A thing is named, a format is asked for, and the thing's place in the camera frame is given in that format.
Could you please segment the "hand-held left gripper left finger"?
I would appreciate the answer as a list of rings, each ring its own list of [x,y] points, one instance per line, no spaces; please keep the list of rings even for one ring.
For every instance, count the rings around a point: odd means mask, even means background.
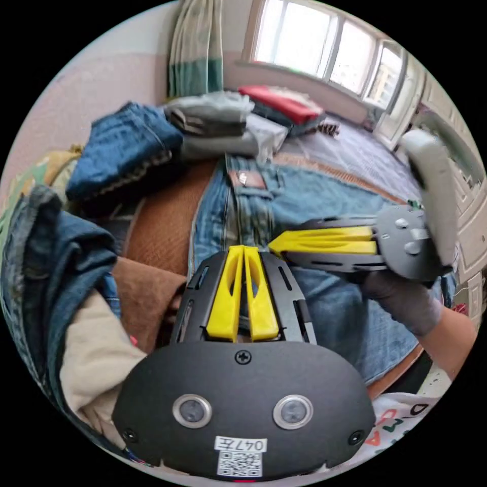
[[[212,339],[237,341],[243,260],[243,246],[231,246],[228,249],[206,325],[206,332]]]

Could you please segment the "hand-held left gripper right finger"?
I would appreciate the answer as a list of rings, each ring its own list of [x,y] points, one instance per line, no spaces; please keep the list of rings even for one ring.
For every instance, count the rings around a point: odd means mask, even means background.
[[[279,334],[266,273],[256,247],[243,249],[250,336],[253,342],[270,341]]]

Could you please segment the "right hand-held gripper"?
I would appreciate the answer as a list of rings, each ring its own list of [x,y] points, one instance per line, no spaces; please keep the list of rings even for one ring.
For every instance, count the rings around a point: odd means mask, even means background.
[[[389,270],[432,283],[453,267],[455,209],[393,205],[371,216],[313,219],[285,230],[268,247],[300,267],[350,275]]]

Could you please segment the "person's right hand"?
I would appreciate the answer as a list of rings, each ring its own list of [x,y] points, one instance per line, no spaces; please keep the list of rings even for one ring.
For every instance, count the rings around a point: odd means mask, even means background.
[[[360,289],[416,337],[426,336],[440,322],[443,304],[435,295],[422,284],[391,271],[368,274]]]

